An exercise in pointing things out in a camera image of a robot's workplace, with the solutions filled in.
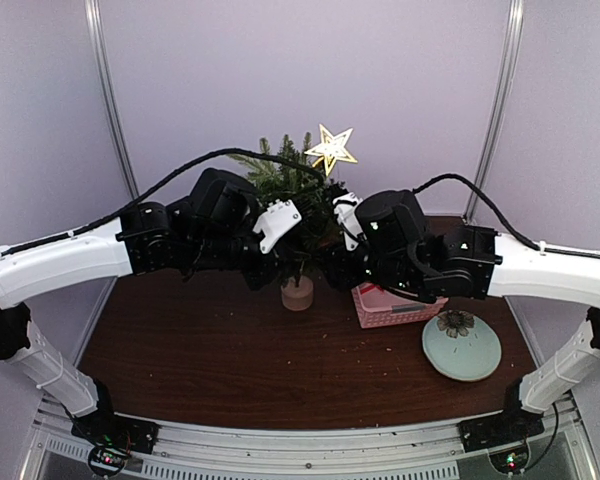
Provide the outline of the gold star red ornament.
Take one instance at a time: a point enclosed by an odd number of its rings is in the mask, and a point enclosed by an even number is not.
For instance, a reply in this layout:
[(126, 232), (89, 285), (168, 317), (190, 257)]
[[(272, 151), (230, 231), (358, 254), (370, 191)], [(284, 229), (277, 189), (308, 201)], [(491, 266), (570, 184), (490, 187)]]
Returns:
[(320, 124), (320, 142), (304, 151), (305, 155), (315, 158), (311, 166), (322, 165), (325, 177), (328, 178), (338, 162), (358, 164), (358, 160), (347, 149), (353, 131), (353, 128), (348, 128), (339, 134), (333, 134)]

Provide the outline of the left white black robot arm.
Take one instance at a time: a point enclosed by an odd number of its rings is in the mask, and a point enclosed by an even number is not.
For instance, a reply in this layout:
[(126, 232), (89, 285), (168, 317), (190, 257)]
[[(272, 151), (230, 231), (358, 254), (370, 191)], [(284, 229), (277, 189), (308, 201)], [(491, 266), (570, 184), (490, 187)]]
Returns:
[(40, 239), (32, 247), (0, 247), (0, 360), (17, 365), (59, 401), (81, 430), (113, 444), (124, 424), (106, 387), (65, 365), (34, 324), (26, 300), (90, 280), (161, 269), (185, 277), (239, 270), (257, 290), (275, 279), (275, 246), (301, 219), (292, 201), (262, 207), (247, 180), (208, 168), (189, 195), (169, 205), (141, 203), (84, 233)]

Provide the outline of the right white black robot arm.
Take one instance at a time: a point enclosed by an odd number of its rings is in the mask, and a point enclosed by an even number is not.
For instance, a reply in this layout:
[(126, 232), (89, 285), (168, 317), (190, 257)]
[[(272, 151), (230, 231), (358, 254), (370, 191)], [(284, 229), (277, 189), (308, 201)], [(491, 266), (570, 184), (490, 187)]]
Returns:
[(331, 201), (344, 242), (328, 248), (329, 284), (371, 283), (421, 303), (440, 297), (523, 296), (587, 306), (576, 333), (541, 367), (514, 383), (493, 419), (499, 440), (515, 440), (562, 394), (600, 366), (600, 252), (525, 240), (515, 232), (463, 225), (435, 235), (410, 190)]

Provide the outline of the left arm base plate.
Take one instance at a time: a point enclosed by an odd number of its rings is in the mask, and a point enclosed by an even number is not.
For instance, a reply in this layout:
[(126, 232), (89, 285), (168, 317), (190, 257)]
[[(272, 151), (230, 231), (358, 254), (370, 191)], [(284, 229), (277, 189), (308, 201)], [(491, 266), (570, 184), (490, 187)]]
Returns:
[(159, 426), (151, 421), (115, 414), (104, 409), (86, 416), (70, 414), (71, 433), (94, 446), (113, 448), (122, 452), (151, 454)]

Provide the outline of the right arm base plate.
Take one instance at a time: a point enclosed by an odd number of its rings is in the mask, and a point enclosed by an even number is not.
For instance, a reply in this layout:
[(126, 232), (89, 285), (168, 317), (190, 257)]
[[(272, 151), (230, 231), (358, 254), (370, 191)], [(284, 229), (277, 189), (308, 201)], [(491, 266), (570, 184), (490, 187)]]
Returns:
[(465, 452), (520, 442), (545, 431), (542, 414), (518, 409), (464, 420), (457, 427)]

